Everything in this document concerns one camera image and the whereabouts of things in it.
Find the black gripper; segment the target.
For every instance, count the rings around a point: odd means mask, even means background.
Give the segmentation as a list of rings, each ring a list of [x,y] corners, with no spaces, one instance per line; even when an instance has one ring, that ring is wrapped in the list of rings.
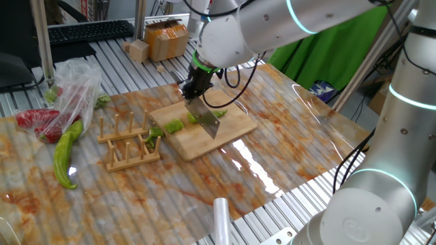
[[[203,96],[213,87],[213,83],[211,83],[212,76],[212,72],[190,65],[187,79],[179,82],[182,96],[187,101]]]

